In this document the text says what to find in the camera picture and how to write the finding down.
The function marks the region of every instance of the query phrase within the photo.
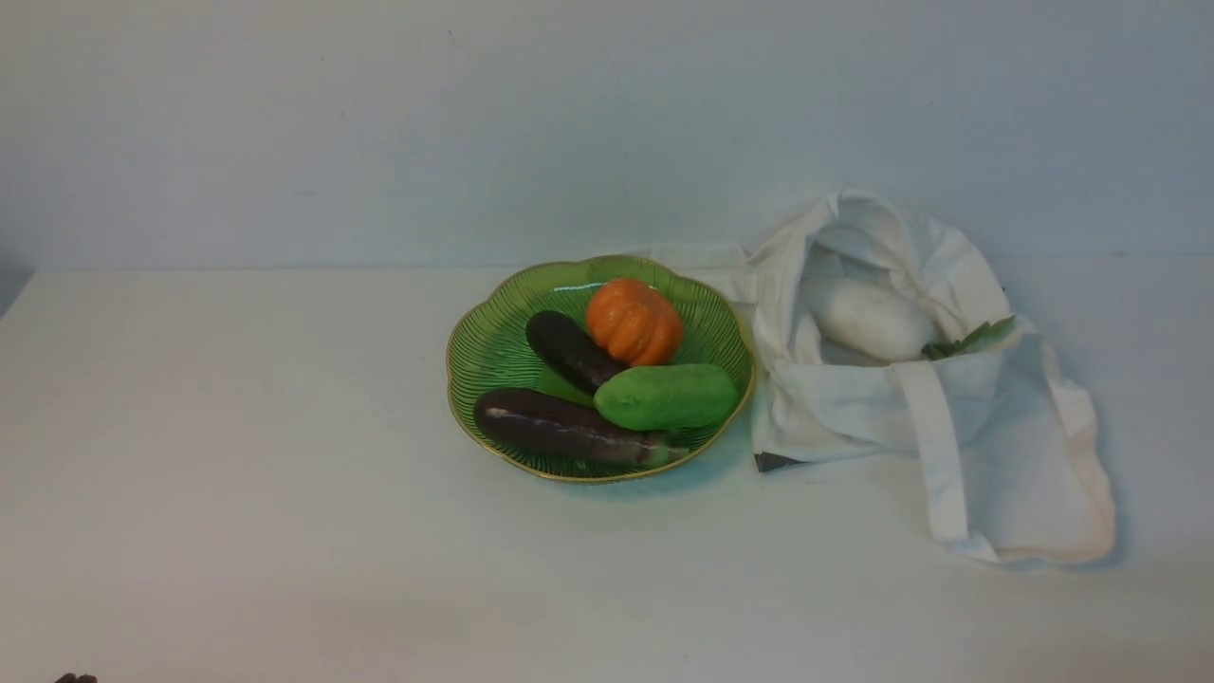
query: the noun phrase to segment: gold rim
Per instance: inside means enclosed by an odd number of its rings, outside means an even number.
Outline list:
[[[487,302],[489,302],[489,300],[493,298],[498,294],[498,291],[500,291],[501,288],[505,286],[511,279],[514,279],[514,278],[516,278],[516,277],[518,277],[521,274],[524,274],[527,272],[531,272],[533,269],[541,268],[541,267],[549,267],[549,266],[575,266],[575,264],[580,264],[580,263],[592,263],[594,261],[605,260],[605,258],[632,258],[635,261],[639,261],[639,262],[642,262],[642,263],[647,263],[647,264],[651,264],[651,266],[657,267],[659,269],[666,271],[671,275],[677,277],[680,279],[686,279],[688,281],[694,281],[694,283],[699,284],[700,286],[704,286],[705,289],[708,289],[713,294],[716,294],[717,296],[720,296],[721,300],[725,301],[725,304],[727,304],[730,307],[730,311],[733,313],[733,321],[737,323],[738,330],[741,331],[741,335],[742,335],[742,346],[745,347],[747,353],[750,354],[750,382],[747,383],[747,391],[742,395],[742,400],[738,402],[738,406],[736,409],[733,409],[733,412],[730,415],[730,417],[727,417],[725,420],[725,422],[721,423],[721,428],[716,431],[716,434],[714,434],[713,438],[709,439],[708,442],[705,442],[699,449],[696,449],[694,451],[687,454],[686,457],[679,459],[677,461],[675,461],[673,463],[664,465],[662,467],[656,467],[653,469],[646,469],[646,471],[641,471],[641,472],[629,472],[626,474],[617,474],[617,476],[613,476],[613,477],[584,478],[584,477],[565,477],[565,476],[560,476],[560,474],[550,474],[550,473],[535,469],[533,467],[528,467],[528,466],[526,466],[526,465],[523,465],[523,463],[521,463],[521,462],[511,459],[510,456],[503,454],[497,448],[494,448],[493,444],[489,444],[484,439],[481,439],[480,437],[477,437],[476,434],[473,434],[472,431],[469,429],[466,425],[464,425],[464,421],[460,420],[459,411],[455,409],[455,398],[454,398],[454,393],[452,392],[452,375],[453,375],[452,374],[452,343],[455,340],[455,331],[459,330],[459,328],[460,328],[461,324],[464,324],[464,320],[467,319],[467,315],[472,314],[477,308],[480,308],[481,306],[483,306]],[[594,256],[591,258],[584,258],[584,260],[580,260],[580,261],[548,261],[548,262],[544,262],[544,263],[537,263],[537,264],[533,264],[533,266],[529,266],[529,267],[524,267],[523,269],[521,269],[521,271],[511,274],[510,277],[503,279],[500,284],[498,284],[497,286],[493,288],[493,291],[490,291],[489,295],[486,296],[483,301],[481,301],[480,303],[472,306],[471,308],[469,308],[469,311],[466,313],[464,313],[463,315],[460,315],[459,321],[456,321],[455,326],[452,328],[452,334],[450,334],[450,336],[447,337],[447,354],[446,354],[446,359],[447,359],[447,408],[450,409],[452,417],[455,419],[455,425],[459,425],[460,429],[464,431],[464,434],[467,434],[469,438],[472,439],[473,442],[476,442],[477,444],[480,444],[482,449],[484,449],[486,451],[489,451],[490,454],[498,456],[499,459],[506,461],[507,463],[517,467],[518,469],[521,469],[523,472],[529,472],[529,473],[532,473],[535,477],[539,477],[541,479],[548,479],[550,482],[565,482],[566,484],[612,484],[612,483],[615,483],[615,482],[628,482],[628,480],[631,480],[631,479],[642,479],[645,477],[653,477],[654,474],[662,474],[663,472],[669,472],[669,471],[671,471],[671,469],[674,469],[676,467],[681,467],[681,466],[691,462],[691,460],[694,459],[696,456],[698,456],[698,455],[703,454],[704,451],[709,450],[710,448],[713,448],[713,444],[716,444],[716,442],[721,437],[725,436],[726,431],[728,431],[730,426],[733,425],[733,421],[737,420],[737,417],[742,412],[742,410],[744,408],[747,408],[747,405],[750,403],[751,395],[755,392],[755,380],[756,380],[756,376],[759,375],[759,364],[755,362],[755,351],[754,351],[754,347],[751,346],[750,341],[751,340],[750,340],[750,328],[749,328],[749,325],[747,324],[745,319],[742,317],[742,313],[738,312],[738,307],[734,306],[733,302],[730,301],[730,298],[725,296],[725,294],[721,294],[715,286],[711,286],[709,284],[704,284],[703,281],[696,279],[694,277],[687,277],[685,274],[679,274],[677,272],[668,268],[666,266],[664,266],[664,264],[662,264],[662,263],[659,263],[657,261],[653,261],[653,260],[649,260],[649,258],[645,258],[645,257],[641,257],[641,256],[630,256],[628,254],[607,254],[607,255],[602,255],[602,256]]]

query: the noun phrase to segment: tote bag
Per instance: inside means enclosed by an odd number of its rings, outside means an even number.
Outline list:
[[[932,537],[991,563],[1057,564],[1114,542],[1090,395],[1067,381],[1023,315],[998,345],[880,365],[824,343],[804,302],[818,277],[889,286],[948,338],[1012,311],[965,235],[858,190],[832,194],[753,254],[727,245],[632,251],[720,289],[751,324],[761,377],[751,405],[760,471],[772,463],[914,454]]]

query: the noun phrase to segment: green vegetable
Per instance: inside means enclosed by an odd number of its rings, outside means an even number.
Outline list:
[[[965,335],[965,338],[944,341],[941,345],[927,345],[923,355],[938,362],[961,354],[976,354],[994,347],[1016,326],[1016,315],[1008,315],[995,323],[983,321]]]
[[[707,364],[637,366],[595,393],[601,416],[637,432],[707,427],[730,417],[737,405],[733,381]]]

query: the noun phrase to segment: dark object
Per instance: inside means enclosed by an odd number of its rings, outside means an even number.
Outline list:
[[[767,474],[768,472],[783,469],[794,465],[807,463],[805,461],[794,461],[793,459],[777,456],[776,454],[768,454],[766,451],[762,454],[755,454],[755,467],[759,468],[759,474]]]
[[[537,455],[653,469],[686,456],[659,432],[632,432],[592,409],[531,389],[493,389],[472,409],[489,439]]]
[[[557,311],[540,311],[527,320],[527,343],[539,360],[566,382],[594,397],[608,380],[628,370],[595,345],[574,319]]]

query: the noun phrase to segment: green cucumber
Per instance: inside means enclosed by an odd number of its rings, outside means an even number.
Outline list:
[[[707,364],[629,369],[595,393],[599,415],[637,432],[708,427],[730,417],[737,405],[733,381]]]

